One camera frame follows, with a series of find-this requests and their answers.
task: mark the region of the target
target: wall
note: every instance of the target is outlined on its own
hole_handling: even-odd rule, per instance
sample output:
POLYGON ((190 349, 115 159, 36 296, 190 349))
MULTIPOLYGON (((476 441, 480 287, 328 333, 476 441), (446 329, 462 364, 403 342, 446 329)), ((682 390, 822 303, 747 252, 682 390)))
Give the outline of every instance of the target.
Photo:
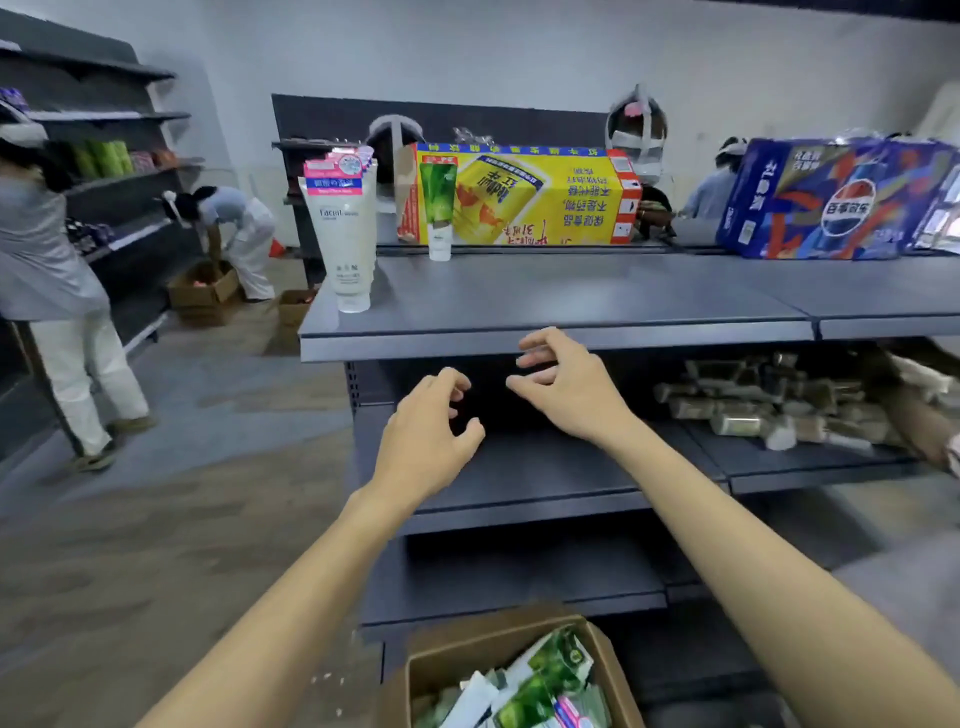
POLYGON ((223 82, 208 74, 208 44, 194 0, 126 0, 121 12, 112 0, 0 0, 0 7, 124 40, 141 62, 177 73, 175 81, 151 86, 158 109, 193 114, 164 125, 171 148, 182 157, 206 159, 201 183, 236 184, 215 103, 223 82))
POLYGON ((197 2, 227 84, 231 156, 281 214, 271 93, 606 111, 643 80, 670 122, 662 186, 682 202, 731 134, 908 129, 960 76, 960 26, 839 13, 695 0, 197 2))

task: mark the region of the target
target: pepsi box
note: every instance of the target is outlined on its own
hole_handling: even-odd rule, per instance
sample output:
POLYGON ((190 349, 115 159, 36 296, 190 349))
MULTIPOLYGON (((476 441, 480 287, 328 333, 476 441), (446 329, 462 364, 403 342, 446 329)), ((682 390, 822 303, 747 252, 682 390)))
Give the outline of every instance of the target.
POLYGON ((938 141, 754 139, 717 244, 744 257, 897 257, 956 160, 938 141))

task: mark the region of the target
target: floor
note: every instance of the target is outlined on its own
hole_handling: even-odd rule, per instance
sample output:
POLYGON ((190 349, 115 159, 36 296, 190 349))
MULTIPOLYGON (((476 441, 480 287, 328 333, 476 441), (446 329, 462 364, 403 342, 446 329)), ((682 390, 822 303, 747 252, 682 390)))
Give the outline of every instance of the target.
MULTIPOLYGON (((271 274, 302 287, 296 261, 271 274)), ((172 323, 132 361, 160 425, 112 469, 71 474, 57 433, 0 472, 0 725, 133 725, 336 517, 343 369, 296 348, 268 303, 172 323)), ((834 494, 883 543, 960 522, 942 479, 834 494)), ((293 725, 368 725, 379 670, 348 620, 293 725)))

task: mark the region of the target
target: brown shoe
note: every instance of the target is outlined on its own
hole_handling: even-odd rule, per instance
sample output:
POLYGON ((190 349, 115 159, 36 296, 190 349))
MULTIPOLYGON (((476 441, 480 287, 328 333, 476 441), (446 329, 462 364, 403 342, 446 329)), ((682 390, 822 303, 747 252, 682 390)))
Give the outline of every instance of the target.
POLYGON ((97 473, 113 465, 116 459, 117 446, 112 440, 96 455, 82 455, 73 461, 77 473, 97 473))
POLYGON ((110 437, 117 437, 146 432, 153 427, 156 427, 156 417, 147 415, 146 417, 137 417, 134 420, 114 420, 105 427, 105 430, 110 434, 110 437))

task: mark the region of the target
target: facial cleanser tube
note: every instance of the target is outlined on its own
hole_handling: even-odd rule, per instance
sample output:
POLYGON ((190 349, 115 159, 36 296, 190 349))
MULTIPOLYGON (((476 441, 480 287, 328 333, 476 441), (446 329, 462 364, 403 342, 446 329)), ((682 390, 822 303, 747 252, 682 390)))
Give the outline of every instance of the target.
POLYGON ((357 151, 335 149, 326 159, 306 161, 300 178, 337 308, 344 313, 370 308, 376 238, 367 219, 370 205, 363 194, 364 166, 357 151))

